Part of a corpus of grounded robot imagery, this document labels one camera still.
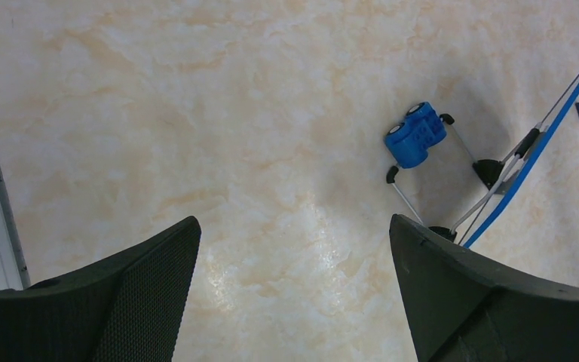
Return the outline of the blue framed whiteboard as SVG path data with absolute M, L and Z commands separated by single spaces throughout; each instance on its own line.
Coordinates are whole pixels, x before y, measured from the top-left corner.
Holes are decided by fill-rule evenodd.
M 432 225 L 430 230 L 454 244 L 471 247 L 511 202 L 569 110 L 576 111 L 574 104 L 579 102 L 578 97 L 579 73 L 544 118 L 504 158 L 495 160 L 472 157 L 471 167 L 487 188 L 486 194 L 451 226 Z M 466 142 L 455 129 L 455 119 L 447 113 L 437 114 L 443 121 L 446 133 L 452 132 L 462 149 L 467 150 Z M 399 188 L 396 176 L 401 170 L 405 168 L 395 160 L 386 173 L 385 182 L 394 189 Z

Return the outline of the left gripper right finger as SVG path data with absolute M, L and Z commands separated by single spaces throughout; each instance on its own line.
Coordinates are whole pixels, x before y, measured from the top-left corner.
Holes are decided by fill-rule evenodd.
M 579 361 L 579 287 L 516 270 L 406 216 L 389 236 L 420 361 Z

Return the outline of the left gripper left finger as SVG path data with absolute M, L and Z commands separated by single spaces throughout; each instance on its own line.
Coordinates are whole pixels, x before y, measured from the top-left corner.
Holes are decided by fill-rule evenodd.
M 0 290 L 0 361 L 169 361 L 201 241 L 189 216 L 25 290 Z

